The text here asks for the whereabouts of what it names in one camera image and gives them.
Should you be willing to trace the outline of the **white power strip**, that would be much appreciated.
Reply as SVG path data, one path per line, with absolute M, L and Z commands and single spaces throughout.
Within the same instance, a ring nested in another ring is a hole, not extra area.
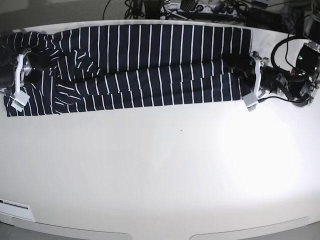
M 218 1 L 214 5 L 196 3 L 190 10 L 183 10 L 182 3 L 165 3 L 164 8 L 168 12 L 182 16 L 195 16 L 198 14 L 200 16 L 215 15 L 222 17 L 234 17 L 237 15 L 236 8 L 224 1 Z

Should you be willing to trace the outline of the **black equipment box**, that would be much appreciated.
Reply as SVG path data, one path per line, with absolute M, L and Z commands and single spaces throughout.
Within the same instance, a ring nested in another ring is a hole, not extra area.
M 282 29 L 282 16 L 277 13 L 251 7 L 245 20 L 246 27 L 280 31 Z

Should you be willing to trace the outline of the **navy white striped T-shirt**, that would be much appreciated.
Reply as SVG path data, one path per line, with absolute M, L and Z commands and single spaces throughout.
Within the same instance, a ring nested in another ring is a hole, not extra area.
M 29 96 L 8 117 L 237 101 L 250 89 L 223 56 L 248 56 L 252 32 L 177 24 L 88 26 L 55 34 L 17 32 L 3 39 L 14 56 L 30 49 L 41 70 L 26 76 Z

